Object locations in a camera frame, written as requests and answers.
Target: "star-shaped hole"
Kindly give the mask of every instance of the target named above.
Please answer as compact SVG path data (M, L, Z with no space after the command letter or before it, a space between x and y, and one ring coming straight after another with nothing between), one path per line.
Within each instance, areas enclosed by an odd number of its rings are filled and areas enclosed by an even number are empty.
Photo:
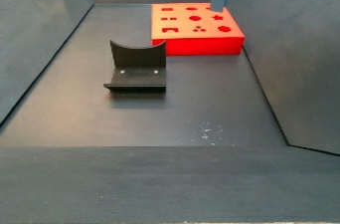
M214 21L222 21L222 16L214 15L210 18L213 18Z

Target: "red block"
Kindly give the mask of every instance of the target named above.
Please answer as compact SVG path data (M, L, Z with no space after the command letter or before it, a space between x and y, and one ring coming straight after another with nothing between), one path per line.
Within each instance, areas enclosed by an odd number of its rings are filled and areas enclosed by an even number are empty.
M208 3L153 4L153 45L166 40L168 55L238 54L244 35L228 10Z

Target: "circle-shaped hole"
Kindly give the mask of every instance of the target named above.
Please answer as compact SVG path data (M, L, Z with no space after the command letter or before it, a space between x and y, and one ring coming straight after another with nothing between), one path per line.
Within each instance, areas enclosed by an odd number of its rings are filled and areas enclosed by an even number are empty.
M200 21L201 20L201 18L198 16L189 16L188 19L190 21Z
M217 27L217 30L221 31L221 32L229 32L230 31L229 27L226 27L226 26Z

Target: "black curved bracket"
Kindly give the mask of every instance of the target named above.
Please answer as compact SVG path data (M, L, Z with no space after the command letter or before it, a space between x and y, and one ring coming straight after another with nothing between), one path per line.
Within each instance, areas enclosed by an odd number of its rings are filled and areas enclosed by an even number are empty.
M129 48L110 41L114 71L112 82L104 84L114 90L166 89L166 42L146 48Z

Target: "gray floor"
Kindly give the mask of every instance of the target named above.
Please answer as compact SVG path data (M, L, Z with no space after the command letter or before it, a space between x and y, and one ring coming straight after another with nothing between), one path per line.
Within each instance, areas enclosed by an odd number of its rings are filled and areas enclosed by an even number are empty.
M149 5L97 5L1 127L1 146L284 146L246 58L168 57L164 95L112 95L109 41L150 44Z

